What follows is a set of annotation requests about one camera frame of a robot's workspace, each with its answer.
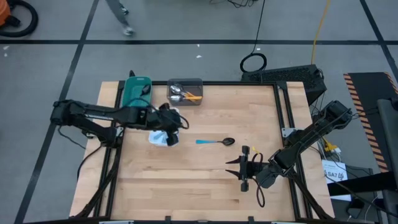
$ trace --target person's leg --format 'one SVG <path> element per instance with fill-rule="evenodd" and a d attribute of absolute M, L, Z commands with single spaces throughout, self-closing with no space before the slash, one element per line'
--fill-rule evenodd
<path fill-rule="evenodd" d="M 124 14 L 120 8 L 120 2 L 118 0 L 106 0 L 109 8 L 111 9 L 114 16 L 118 19 L 118 21 L 123 25 L 123 33 L 126 35 L 132 35 L 134 29 L 129 25 L 128 21 L 124 17 Z"/>
<path fill-rule="evenodd" d="M 129 14 L 129 11 L 120 2 L 119 2 L 119 7 L 120 7 L 120 10 L 122 10 L 124 15 Z"/>

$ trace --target black floor stripe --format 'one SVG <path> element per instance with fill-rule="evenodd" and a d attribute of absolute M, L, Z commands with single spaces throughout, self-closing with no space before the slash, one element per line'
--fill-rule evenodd
<path fill-rule="evenodd" d="M 376 21 L 374 20 L 372 13 L 368 7 L 368 4 L 366 4 L 365 0 L 360 0 L 361 5 L 365 11 L 366 17 L 368 17 L 368 20 L 372 26 L 373 32 L 377 37 L 377 40 L 380 41 L 381 43 L 381 49 L 383 50 L 384 56 L 386 56 L 387 62 L 390 65 L 391 71 L 398 80 L 398 68 L 396 65 L 396 62 L 394 61 L 394 58 L 392 58 L 392 55 L 390 53 L 390 50 L 387 47 L 387 44 L 385 43 L 383 36 L 381 35 L 381 32 L 379 28 L 377 27 Z"/>
<path fill-rule="evenodd" d="M 0 40 L 0 44 L 80 44 L 81 40 Z M 84 44 L 154 45 L 154 44 L 254 44 L 255 40 L 84 40 Z M 312 45 L 313 40 L 258 40 L 265 45 Z M 317 45 L 381 45 L 378 40 L 318 40 Z M 389 45 L 398 45 L 391 40 Z"/>
<path fill-rule="evenodd" d="M 0 40 L 0 44 L 79 44 L 79 40 Z"/>
<path fill-rule="evenodd" d="M 91 22 L 93 21 L 93 18 L 94 18 L 94 14 L 95 14 L 95 11 L 96 11 L 96 8 L 98 5 L 98 1 L 99 0 L 93 1 L 93 5 L 90 9 L 90 13 L 88 14 L 88 18 L 87 18 L 87 21 L 85 24 L 85 28 L 83 29 L 83 33 L 81 34 L 78 47 L 76 49 L 75 55 L 73 56 L 73 60 L 71 62 L 71 65 L 70 65 L 70 68 L 68 71 L 68 75 L 63 84 L 59 100 L 64 100 L 67 97 L 68 90 L 69 90 L 70 84 L 72 82 L 73 75 L 75 74 L 77 63 L 80 58 L 81 50 L 83 49 L 83 46 L 84 46 L 84 40 L 87 37 L 88 30 L 90 29 Z M 16 224 L 20 224 L 20 223 L 24 222 L 26 212 L 29 208 L 29 204 L 30 204 L 30 201 L 32 200 L 34 190 L 35 190 L 37 182 L 39 180 L 40 173 L 42 171 L 45 158 L 47 157 L 47 153 L 50 148 L 50 144 L 51 144 L 52 137 L 54 135 L 54 131 L 55 131 L 55 125 L 50 124 L 50 126 L 47 130 L 47 134 L 45 135 L 44 142 L 43 142 L 42 148 L 39 153 L 39 157 L 37 158 L 32 176 L 30 177 L 30 181 L 26 188 L 24 198 L 22 199 L 21 205 L 18 209 L 17 217 L 14 222 Z"/>

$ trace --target yellow cable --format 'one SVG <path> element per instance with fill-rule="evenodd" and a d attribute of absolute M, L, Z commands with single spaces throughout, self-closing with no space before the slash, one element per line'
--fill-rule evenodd
<path fill-rule="evenodd" d="M 329 5 L 330 5 L 330 0 L 327 0 L 325 9 L 323 10 L 323 15 L 322 15 L 321 21 L 319 23 L 317 34 L 315 35 L 315 39 L 313 40 L 311 64 L 313 64 L 313 59 L 315 58 L 315 49 L 317 47 L 316 43 L 317 43 L 318 35 L 319 35 L 319 32 L 321 31 L 321 27 L 322 27 L 322 24 L 323 24 L 323 20 L 324 20 L 324 18 L 326 16 L 326 13 L 328 12 Z"/>

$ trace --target shoe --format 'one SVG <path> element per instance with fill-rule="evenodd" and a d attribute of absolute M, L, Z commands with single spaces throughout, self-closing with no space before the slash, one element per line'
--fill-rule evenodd
<path fill-rule="evenodd" d="M 124 34 L 124 35 L 131 36 L 133 33 L 134 33 L 134 29 L 133 29 L 133 28 L 131 28 L 131 27 L 129 27 L 129 26 L 125 26 L 125 27 L 123 28 L 123 34 Z"/>
<path fill-rule="evenodd" d="M 123 12 L 124 15 L 129 14 L 129 10 L 126 9 L 122 4 L 120 4 L 120 10 L 122 10 L 122 12 Z"/>

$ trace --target green container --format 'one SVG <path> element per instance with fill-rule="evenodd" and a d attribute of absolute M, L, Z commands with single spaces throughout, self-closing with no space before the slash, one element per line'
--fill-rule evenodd
<path fill-rule="evenodd" d="M 150 85 L 150 92 L 146 95 L 141 96 L 142 89 L 144 86 Z M 145 107 L 148 104 L 142 100 L 134 100 L 134 98 L 142 98 L 150 103 L 152 98 L 152 80 L 149 77 L 130 77 L 124 84 L 124 93 L 122 106 L 141 106 Z"/>

